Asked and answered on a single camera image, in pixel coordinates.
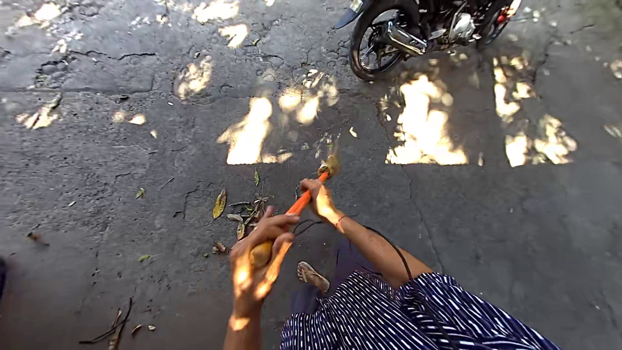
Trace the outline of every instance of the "orange handle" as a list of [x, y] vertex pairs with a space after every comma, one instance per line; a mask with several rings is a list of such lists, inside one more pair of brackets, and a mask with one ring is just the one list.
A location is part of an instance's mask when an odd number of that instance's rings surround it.
[[[328, 179], [328, 171], [321, 173], [320, 177], [318, 177], [318, 180], [322, 181], [322, 183], [324, 183], [326, 179]], [[311, 191], [306, 190], [302, 196], [298, 198], [296, 203], [289, 208], [286, 214], [296, 214], [296, 216], [300, 215], [310, 201]], [[274, 243], [273, 240], [267, 240], [253, 248], [251, 251], [251, 264], [255, 268], [262, 268], [268, 264], [272, 254], [272, 243]]]

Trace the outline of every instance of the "blue striped fabric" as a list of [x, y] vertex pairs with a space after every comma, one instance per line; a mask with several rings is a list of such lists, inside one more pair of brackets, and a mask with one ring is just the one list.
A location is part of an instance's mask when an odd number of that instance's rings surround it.
[[450, 276], [424, 273], [394, 291], [360, 271], [353, 272], [334, 295], [320, 299], [313, 314], [288, 318], [281, 349], [454, 349], [424, 307], [461, 350], [559, 349], [505, 311], [463, 290]]

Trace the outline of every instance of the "motorcycle engine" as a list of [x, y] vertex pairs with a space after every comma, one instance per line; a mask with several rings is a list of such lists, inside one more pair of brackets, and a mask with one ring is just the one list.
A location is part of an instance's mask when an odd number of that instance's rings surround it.
[[449, 31], [449, 41], [470, 40], [475, 32], [473, 18], [468, 13], [461, 13], [457, 17], [456, 24]]

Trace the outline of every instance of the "bracelet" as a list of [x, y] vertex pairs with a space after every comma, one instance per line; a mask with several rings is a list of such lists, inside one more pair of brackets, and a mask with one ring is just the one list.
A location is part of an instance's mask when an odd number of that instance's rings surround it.
[[343, 215], [339, 218], [339, 220], [337, 220], [337, 223], [335, 224], [335, 228], [336, 228], [338, 231], [343, 231], [343, 229], [341, 229], [341, 227], [340, 227], [340, 225], [339, 225], [339, 224], [341, 223], [341, 220], [342, 220], [344, 217], [347, 217], [347, 215], [346, 215], [346, 214], [343, 214]]

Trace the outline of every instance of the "black cord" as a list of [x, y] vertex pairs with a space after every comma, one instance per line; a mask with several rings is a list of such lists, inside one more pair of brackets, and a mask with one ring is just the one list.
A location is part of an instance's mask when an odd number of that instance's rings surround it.
[[[309, 226], [306, 226], [304, 229], [302, 229], [300, 232], [298, 232], [298, 234], [296, 234], [296, 229], [298, 229], [298, 227], [300, 227], [303, 223], [305, 222], [309, 222], [312, 221], [312, 223]], [[312, 219], [306, 219], [303, 220], [301, 222], [299, 222], [296, 227], [294, 228], [294, 236], [300, 236], [302, 235], [306, 230], [308, 230], [311, 226], [315, 225], [315, 224], [327, 224], [327, 222], [324, 221], [313, 221]], [[406, 258], [404, 258], [404, 255], [402, 254], [402, 252], [399, 250], [399, 248], [393, 244], [392, 241], [390, 241], [387, 237], [385, 237], [383, 234], [381, 234], [380, 232], [378, 232], [377, 230], [372, 229], [371, 227], [368, 226], [363, 226], [364, 228], [374, 232], [375, 234], [378, 234], [380, 237], [384, 238], [385, 241], [387, 241], [388, 244], [390, 244], [393, 249], [395, 249], [395, 251], [397, 252], [397, 254], [399, 255], [399, 258], [402, 259], [402, 263], [404, 264], [404, 268], [406, 269], [406, 274], [408, 275], [408, 281], [412, 280], [412, 274], [411, 274], [411, 269], [408, 267], [408, 263], [406, 262]], [[350, 242], [350, 253], [352, 252], [352, 242]], [[377, 275], [381, 275], [378, 272], [374, 272], [371, 271], [370, 269], [362, 266], [362, 264], [357, 261], [355, 259], [355, 262], [361, 267], [364, 268], [365, 270], [371, 272], [371, 273], [375, 273]], [[452, 340], [449, 337], [449, 334], [447, 334], [447, 331], [445, 330], [445, 328], [443, 328], [443, 326], [441, 326], [440, 322], [438, 321], [438, 319], [434, 316], [434, 314], [432, 314], [430, 307], [428, 306], [427, 302], [425, 299], [421, 298], [421, 296], [415, 291], [415, 293], [413, 293], [415, 298], [417, 299], [417, 301], [424, 307], [424, 311], [425, 313], [428, 315], [429, 318], [432, 319], [432, 322], [434, 322], [434, 325], [440, 330], [440, 332], [443, 334], [443, 337], [445, 337], [445, 339], [447, 339], [447, 341], [449, 342], [449, 345], [451, 345], [453, 350], [459, 350], [458, 346], [456, 345], [456, 342], [454, 340]]]

